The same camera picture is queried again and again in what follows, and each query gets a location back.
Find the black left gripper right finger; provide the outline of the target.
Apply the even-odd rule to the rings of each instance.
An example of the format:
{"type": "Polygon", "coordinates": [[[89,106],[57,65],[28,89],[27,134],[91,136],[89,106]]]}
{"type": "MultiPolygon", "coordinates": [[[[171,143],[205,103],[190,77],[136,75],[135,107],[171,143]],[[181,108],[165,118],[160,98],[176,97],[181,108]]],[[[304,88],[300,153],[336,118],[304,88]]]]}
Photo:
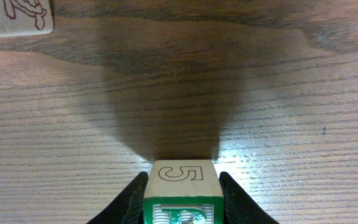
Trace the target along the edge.
{"type": "Polygon", "coordinates": [[[229,175],[221,172],[224,195],[224,224],[279,224],[229,175]]]}

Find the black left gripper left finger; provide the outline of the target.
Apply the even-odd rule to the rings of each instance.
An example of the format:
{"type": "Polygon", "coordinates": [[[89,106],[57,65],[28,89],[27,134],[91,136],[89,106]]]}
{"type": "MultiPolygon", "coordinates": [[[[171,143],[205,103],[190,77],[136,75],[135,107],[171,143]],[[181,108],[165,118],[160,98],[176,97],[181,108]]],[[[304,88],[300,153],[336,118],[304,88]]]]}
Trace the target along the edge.
{"type": "Polygon", "coordinates": [[[140,172],[121,193],[87,224],[143,224],[148,173],[140,172]]]}

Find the green R letter block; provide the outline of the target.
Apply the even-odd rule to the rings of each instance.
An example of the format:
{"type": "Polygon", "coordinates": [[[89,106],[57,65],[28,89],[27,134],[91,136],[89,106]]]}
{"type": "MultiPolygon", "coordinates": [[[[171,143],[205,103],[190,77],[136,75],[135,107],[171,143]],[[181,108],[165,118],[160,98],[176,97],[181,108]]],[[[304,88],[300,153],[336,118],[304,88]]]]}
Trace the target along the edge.
{"type": "Polygon", "coordinates": [[[144,223],[224,222],[224,195],[211,160],[159,160],[144,192],[144,223]]]}

